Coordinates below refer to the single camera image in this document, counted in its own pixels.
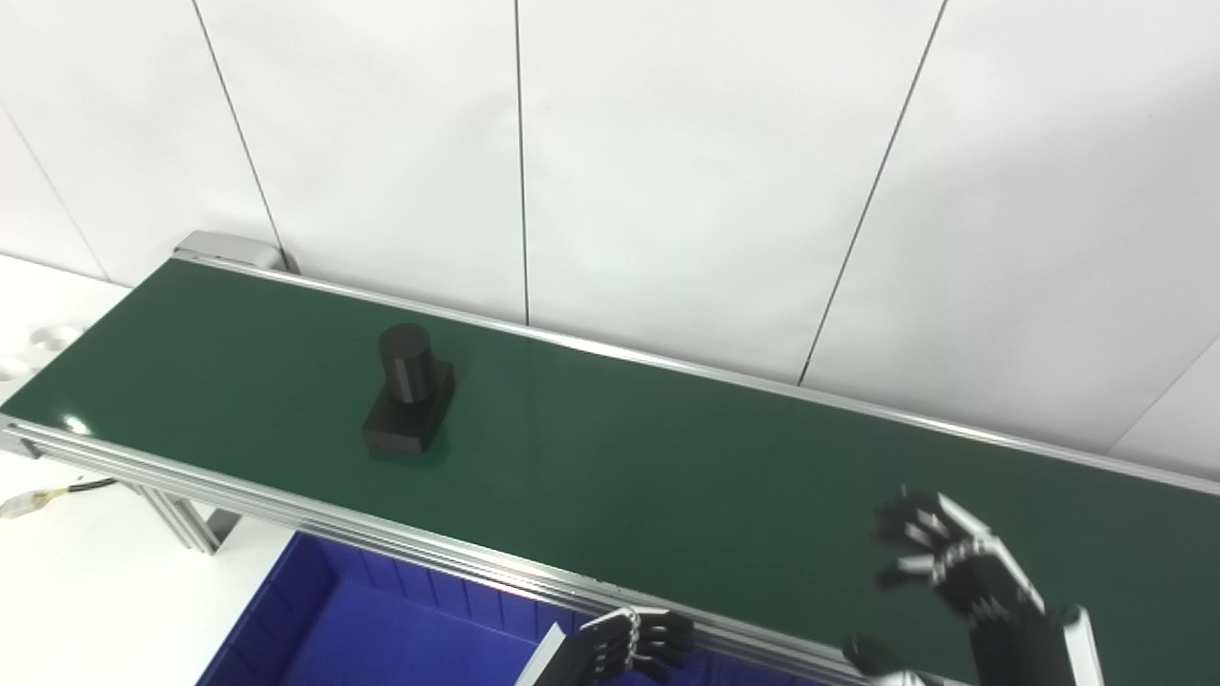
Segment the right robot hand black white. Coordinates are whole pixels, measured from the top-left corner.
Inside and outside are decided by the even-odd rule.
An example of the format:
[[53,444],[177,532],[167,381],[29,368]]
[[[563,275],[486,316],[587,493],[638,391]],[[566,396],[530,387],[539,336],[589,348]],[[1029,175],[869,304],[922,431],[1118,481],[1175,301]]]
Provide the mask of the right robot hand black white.
[[1103,685],[1092,616],[1049,607],[1006,543],[946,494],[902,488],[875,511],[875,538],[906,551],[882,591],[927,587],[967,630],[980,685]]

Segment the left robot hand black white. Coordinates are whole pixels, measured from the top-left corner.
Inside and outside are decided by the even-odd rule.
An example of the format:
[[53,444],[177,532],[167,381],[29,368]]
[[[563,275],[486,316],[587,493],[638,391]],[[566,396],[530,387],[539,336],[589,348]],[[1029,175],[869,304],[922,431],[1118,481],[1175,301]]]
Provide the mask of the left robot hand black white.
[[609,685],[623,675],[669,685],[694,651],[694,623],[669,609],[623,605],[573,634],[554,623],[516,685]]

